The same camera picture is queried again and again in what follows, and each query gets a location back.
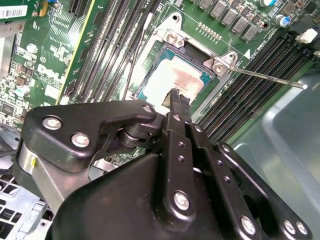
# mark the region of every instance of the capacitor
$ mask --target capacitor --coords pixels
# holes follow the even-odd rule
[[[260,5],[262,7],[271,7],[275,5],[277,0],[260,0]]]
[[[21,98],[28,95],[29,93],[30,87],[28,87],[27,85],[20,86],[14,91],[14,94]]]
[[[291,21],[290,17],[283,16],[282,14],[277,15],[274,19],[275,24],[283,28],[288,26],[290,24],[290,21]]]

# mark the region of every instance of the motherboard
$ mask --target motherboard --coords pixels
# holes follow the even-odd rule
[[[211,143],[232,142],[289,86],[230,67],[296,82],[320,61],[318,0],[11,2],[0,0],[0,28],[24,22],[0,81],[0,122],[18,131],[39,106],[142,99],[166,114],[176,88]]]

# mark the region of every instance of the bolt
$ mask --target bolt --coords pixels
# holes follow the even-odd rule
[[[42,125],[50,130],[58,130],[62,127],[61,121],[54,117],[47,117],[42,121]]]
[[[305,228],[305,226],[304,226],[301,222],[297,221],[297,222],[296,222],[296,226],[298,227],[299,231],[300,231],[302,234],[304,234],[304,235],[307,235],[307,234],[308,234],[307,229]]]
[[[244,230],[248,234],[254,235],[256,233],[256,228],[249,218],[247,218],[246,216],[241,217],[241,223],[242,223]]]
[[[180,121],[180,120],[181,120],[181,118],[180,118],[177,114],[173,115],[173,118],[174,118],[175,120],[177,120],[177,121]]]
[[[145,110],[148,113],[152,113],[152,109],[148,105],[143,105],[143,110]]]
[[[188,197],[180,191],[176,191],[173,196],[175,205],[181,210],[187,210],[190,207]]]
[[[230,148],[227,147],[226,145],[222,145],[223,150],[225,150],[226,152],[230,153]]]
[[[71,142],[79,148],[88,147],[90,140],[84,133],[76,133],[71,137]]]
[[[198,132],[202,132],[202,129],[201,129],[201,127],[199,127],[199,126],[195,126],[195,130],[197,130]]]
[[[288,220],[284,220],[283,224],[289,233],[291,233],[292,235],[296,234],[296,230],[294,226],[292,226],[291,222],[289,222]]]

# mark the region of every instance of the electrolytic capacitor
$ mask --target electrolytic capacitor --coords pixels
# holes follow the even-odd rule
[[[260,5],[262,7],[271,7],[276,4],[277,0],[260,0]]]
[[[278,26],[285,28],[290,24],[290,17],[288,16],[283,16],[282,14],[279,14],[275,17],[274,22],[275,24],[277,24]]]

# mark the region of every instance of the robotic arm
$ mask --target robotic arm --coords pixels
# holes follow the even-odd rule
[[[47,240],[312,239],[226,143],[210,144],[173,89],[166,117],[141,100],[41,107],[23,126],[17,181],[56,213]],[[89,179],[90,165],[146,154]]]

